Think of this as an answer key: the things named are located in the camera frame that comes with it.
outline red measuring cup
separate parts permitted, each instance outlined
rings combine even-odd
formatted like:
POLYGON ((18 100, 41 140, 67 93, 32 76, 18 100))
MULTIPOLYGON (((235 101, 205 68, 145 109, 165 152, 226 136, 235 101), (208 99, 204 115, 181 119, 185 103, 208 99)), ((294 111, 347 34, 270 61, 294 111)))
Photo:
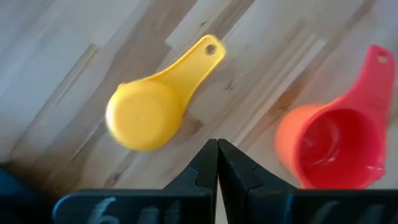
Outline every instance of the red measuring cup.
POLYGON ((283 118, 275 146, 308 189, 363 189, 384 175, 394 56, 372 45, 358 80, 329 104, 304 105, 283 118))

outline black plastic object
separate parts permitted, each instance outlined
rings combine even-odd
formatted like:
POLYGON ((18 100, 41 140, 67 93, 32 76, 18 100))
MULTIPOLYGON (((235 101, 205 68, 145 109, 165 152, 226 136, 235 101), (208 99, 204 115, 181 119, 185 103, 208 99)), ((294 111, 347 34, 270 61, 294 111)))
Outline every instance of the black plastic object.
POLYGON ((52 204, 44 194, 0 168, 0 223, 52 223, 52 204))
POLYGON ((398 224, 396 190, 299 190, 224 139, 210 139, 162 190, 84 190, 55 223, 214 223, 220 179, 228 223, 398 224))
POLYGON ((218 143, 210 139, 162 190, 82 190, 55 206, 55 223, 214 223, 218 143))

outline wood grain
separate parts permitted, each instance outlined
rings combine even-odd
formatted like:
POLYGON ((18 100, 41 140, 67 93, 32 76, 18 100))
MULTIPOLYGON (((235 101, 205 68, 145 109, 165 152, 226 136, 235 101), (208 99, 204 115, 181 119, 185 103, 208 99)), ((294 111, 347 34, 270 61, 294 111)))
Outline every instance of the wood grain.
MULTIPOLYGON (((296 106, 344 94, 366 49, 398 55, 396 0, 38 0, 0 2, 0 161, 53 195, 159 189, 208 138, 226 138, 286 181, 274 133, 296 106), (228 54, 179 132, 154 152, 118 145, 104 123, 116 87, 158 72, 201 36, 228 54)), ((398 187, 398 81, 387 174, 398 187)), ((225 223, 222 201, 217 221, 225 223)))

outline plastic cup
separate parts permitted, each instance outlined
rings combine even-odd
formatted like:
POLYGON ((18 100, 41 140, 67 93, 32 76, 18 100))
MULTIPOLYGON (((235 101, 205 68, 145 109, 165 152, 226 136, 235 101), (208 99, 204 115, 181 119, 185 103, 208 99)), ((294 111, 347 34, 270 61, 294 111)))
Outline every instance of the plastic cup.
POLYGON ((363 189, 384 175, 394 57, 372 45, 360 76, 329 104, 304 105, 283 118, 275 146, 305 189, 363 189))
POLYGON ((178 131, 190 98, 225 56, 213 35, 202 37, 165 70, 120 84, 106 107, 106 124, 121 145, 154 150, 178 131))

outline yellow measuring cup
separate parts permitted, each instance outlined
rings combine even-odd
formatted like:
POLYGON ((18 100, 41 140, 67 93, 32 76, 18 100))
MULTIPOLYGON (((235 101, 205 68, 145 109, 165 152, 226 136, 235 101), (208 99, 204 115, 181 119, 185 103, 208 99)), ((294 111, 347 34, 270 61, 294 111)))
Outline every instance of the yellow measuring cup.
POLYGON ((106 107, 113 137, 139 151, 165 144, 179 129, 193 93, 225 53, 215 36, 206 35, 165 70, 120 84, 106 107))

